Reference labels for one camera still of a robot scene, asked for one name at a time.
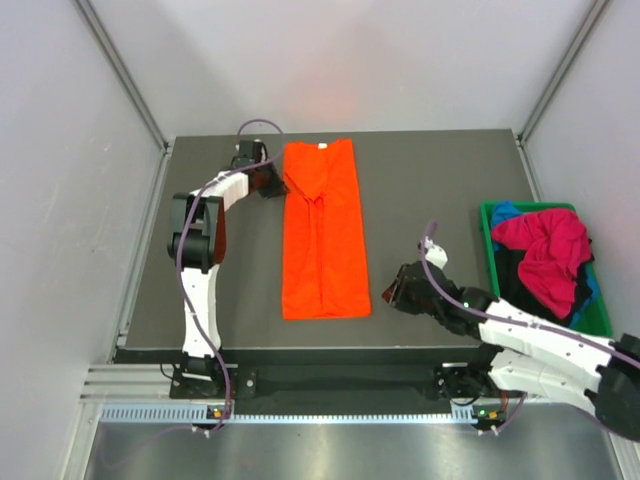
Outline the orange t shirt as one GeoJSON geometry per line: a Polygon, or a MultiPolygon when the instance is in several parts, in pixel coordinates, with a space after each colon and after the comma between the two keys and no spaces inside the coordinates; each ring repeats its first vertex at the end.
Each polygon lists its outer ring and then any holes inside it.
{"type": "Polygon", "coordinates": [[[364,318],[371,295],[354,145],[290,143],[281,308],[289,322],[364,318]]]}

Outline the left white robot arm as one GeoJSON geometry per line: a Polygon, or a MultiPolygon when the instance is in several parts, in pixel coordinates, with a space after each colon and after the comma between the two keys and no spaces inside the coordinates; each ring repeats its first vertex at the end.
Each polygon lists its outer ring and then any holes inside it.
{"type": "Polygon", "coordinates": [[[185,318],[180,375],[209,397],[220,394],[227,382],[216,318],[216,283],[227,249],[226,213],[253,193],[270,199],[287,190],[265,143],[240,140],[228,168],[171,200],[167,253],[176,267],[185,318]]]}

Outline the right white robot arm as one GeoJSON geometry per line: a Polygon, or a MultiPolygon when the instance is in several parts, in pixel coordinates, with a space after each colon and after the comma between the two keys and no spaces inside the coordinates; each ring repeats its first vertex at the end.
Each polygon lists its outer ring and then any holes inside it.
{"type": "Polygon", "coordinates": [[[593,336],[527,313],[477,287],[458,287],[428,261],[400,267],[383,300],[428,315],[451,333],[493,348],[467,370],[469,388],[487,396],[518,391],[571,405],[609,431],[639,439],[639,339],[593,336]]]}

